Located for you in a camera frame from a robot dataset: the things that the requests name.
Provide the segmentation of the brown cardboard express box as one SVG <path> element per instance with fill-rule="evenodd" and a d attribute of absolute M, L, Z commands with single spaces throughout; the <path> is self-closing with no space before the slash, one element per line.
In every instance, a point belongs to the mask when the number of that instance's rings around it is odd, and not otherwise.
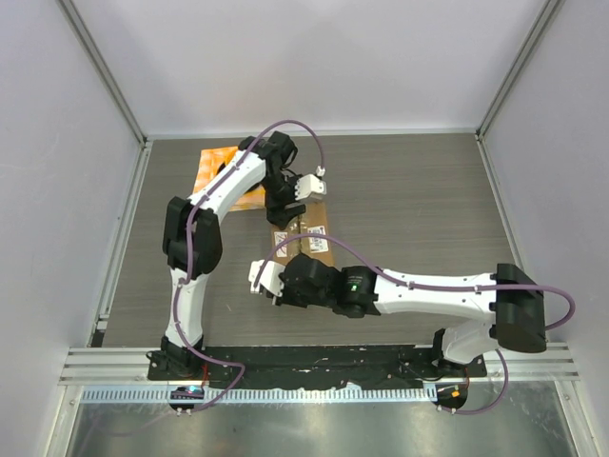
<path fill-rule="evenodd" d="M 305 213 L 293 218 L 286 228 L 272 226 L 271 246 L 274 248 L 283 240 L 301 233 L 329 234 L 324 202 L 306 204 Z M 300 253 L 321 261 L 329 267 L 335 266 L 329 242 L 317 237 L 305 237 L 282 246 L 273 254 L 272 260 L 286 266 L 292 258 Z"/>

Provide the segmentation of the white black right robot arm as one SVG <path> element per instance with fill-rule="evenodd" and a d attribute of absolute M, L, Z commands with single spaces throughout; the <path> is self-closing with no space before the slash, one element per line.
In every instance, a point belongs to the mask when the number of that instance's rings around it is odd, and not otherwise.
<path fill-rule="evenodd" d="M 434 334 L 429 362 L 442 376 L 499 348 L 547 348 L 543 293 L 512 264 L 471 276 L 425 276 L 366 266 L 336 269 L 300 254 L 278 278 L 281 305 L 329 308 L 352 319 L 408 312 L 462 319 Z"/>

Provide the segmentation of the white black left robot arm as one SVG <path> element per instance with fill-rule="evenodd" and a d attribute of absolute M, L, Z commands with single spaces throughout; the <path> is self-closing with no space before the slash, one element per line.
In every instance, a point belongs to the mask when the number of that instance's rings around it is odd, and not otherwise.
<path fill-rule="evenodd" d="M 202 310 L 210 273 L 223 254 L 221 224 L 237 201 L 256 186 L 265 191 L 266 220 L 279 229 L 305 212 L 296 198 L 298 175 L 285 170 L 298 153 L 292 139 L 246 138 L 234 157 L 202 190 L 167 204 L 162 250 L 172 281 L 170 318 L 150 366 L 171 377 L 195 378 L 203 366 Z"/>

